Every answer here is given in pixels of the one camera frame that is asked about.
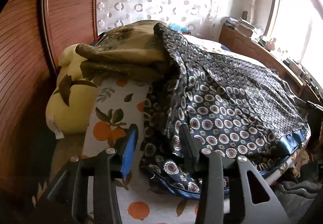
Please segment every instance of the wooden shelf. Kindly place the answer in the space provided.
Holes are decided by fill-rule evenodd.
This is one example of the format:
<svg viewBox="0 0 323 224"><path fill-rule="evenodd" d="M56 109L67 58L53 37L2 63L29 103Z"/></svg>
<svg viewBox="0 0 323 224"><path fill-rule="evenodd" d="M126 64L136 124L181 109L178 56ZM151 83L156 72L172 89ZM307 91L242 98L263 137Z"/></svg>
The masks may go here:
<svg viewBox="0 0 323 224"><path fill-rule="evenodd" d="M279 77L289 84L290 89L296 96L304 101L312 101L313 103L322 105L319 98L309 86L303 86L303 82L291 69L261 45L225 25L222 26L219 42L232 52L256 59L267 68L276 69Z"/></svg>

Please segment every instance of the blanket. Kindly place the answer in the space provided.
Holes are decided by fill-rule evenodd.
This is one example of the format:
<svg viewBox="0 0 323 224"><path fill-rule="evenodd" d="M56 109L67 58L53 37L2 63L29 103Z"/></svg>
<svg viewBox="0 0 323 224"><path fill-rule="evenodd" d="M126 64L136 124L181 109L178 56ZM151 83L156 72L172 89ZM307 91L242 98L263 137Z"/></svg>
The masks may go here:
<svg viewBox="0 0 323 224"><path fill-rule="evenodd" d="M95 46L78 44L75 52L86 58L80 65L83 77L119 74L128 78L156 81L168 70L168 55L156 43L153 27L163 22L146 20L104 33Z"/></svg>
<svg viewBox="0 0 323 224"><path fill-rule="evenodd" d="M201 179L184 167L181 124L223 157L247 156L263 176L305 140L305 102L275 70L208 53L160 24L154 31L172 72L147 95L141 168L165 188L186 197L200 191Z"/></svg>

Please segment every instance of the screw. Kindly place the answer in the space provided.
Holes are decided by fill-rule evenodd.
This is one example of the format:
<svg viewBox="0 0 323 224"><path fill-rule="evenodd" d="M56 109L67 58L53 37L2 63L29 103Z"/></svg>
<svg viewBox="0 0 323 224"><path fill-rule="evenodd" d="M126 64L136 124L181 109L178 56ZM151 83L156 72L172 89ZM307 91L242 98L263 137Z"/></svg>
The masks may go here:
<svg viewBox="0 0 323 224"><path fill-rule="evenodd" d="M107 154L109 154L109 155L113 154L114 152L116 152L116 150L115 150L114 148L107 148L107 149L105 150L105 153L107 153Z"/></svg>
<svg viewBox="0 0 323 224"><path fill-rule="evenodd" d="M79 161L79 157L78 157L78 156L72 156L72 157L70 158L70 161L71 161L71 162L78 162L78 161Z"/></svg>
<svg viewBox="0 0 323 224"><path fill-rule="evenodd" d="M245 156L238 156L238 160L240 162L247 162L248 159Z"/></svg>
<svg viewBox="0 0 323 224"><path fill-rule="evenodd" d="M201 150L201 152L202 152L204 155L209 155L209 154L211 154L211 150L210 150L209 148L203 148L203 149Z"/></svg>

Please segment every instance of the clothing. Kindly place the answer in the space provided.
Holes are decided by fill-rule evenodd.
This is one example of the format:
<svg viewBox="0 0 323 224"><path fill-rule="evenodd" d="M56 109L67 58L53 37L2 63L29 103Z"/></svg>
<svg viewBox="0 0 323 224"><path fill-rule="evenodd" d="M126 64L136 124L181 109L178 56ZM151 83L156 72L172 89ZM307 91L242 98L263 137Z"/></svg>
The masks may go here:
<svg viewBox="0 0 323 224"><path fill-rule="evenodd" d="M293 224L301 220L321 189L321 184L315 184L309 181L303 181L298 184L290 181L282 181L272 187L272 190Z"/></svg>
<svg viewBox="0 0 323 224"><path fill-rule="evenodd" d="M156 43L153 27L163 22L146 20L114 28L95 46L78 44L75 52L88 59L80 65L83 78L119 74L132 79L157 81L169 66L169 57Z"/></svg>

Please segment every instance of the wooden cabinet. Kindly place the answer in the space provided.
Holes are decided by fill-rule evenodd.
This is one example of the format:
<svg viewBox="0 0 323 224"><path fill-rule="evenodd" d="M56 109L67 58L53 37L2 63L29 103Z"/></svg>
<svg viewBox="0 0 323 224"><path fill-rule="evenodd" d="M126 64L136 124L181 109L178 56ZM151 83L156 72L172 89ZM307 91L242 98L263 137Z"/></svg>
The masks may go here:
<svg viewBox="0 0 323 224"><path fill-rule="evenodd" d="M294 94L301 95L303 91L302 81L283 62L275 58L262 46L225 25L222 26L219 42L232 52L256 59L267 68L276 69L279 77L289 84Z"/></svg>

